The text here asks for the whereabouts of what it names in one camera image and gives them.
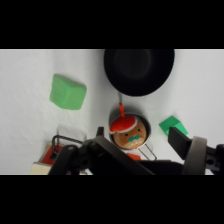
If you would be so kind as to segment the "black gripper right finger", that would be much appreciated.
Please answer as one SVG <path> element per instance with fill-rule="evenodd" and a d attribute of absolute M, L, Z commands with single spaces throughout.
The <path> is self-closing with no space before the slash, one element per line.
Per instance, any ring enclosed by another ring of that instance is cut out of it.
<path fill-rule="evenodd" d="M 206 170 L 224 175 L 224 144 L 209 147 L 205 138 L 190 139 L 175 127 L 169 129 L 168 143 L 184 161 L 183 175 L 204 175 Z"/>

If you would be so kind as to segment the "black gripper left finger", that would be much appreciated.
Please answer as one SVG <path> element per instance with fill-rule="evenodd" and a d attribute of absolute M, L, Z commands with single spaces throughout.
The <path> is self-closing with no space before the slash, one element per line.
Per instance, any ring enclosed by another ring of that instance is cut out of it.
<path fill-rule="evenodd" d="M 52 146 L 60 137 L 52 138 Z M 65 136 L 61 138 L 71 144 L 63 146 L 56 154 L 50 175 L 66 175 L 68 172 L 78 175 L 86 169 L 94 175 L 153 175 L 140 161 L 133 160 L 108 141 L 103 127 L 97 129 L 95 138 L 84 142 Z"/>

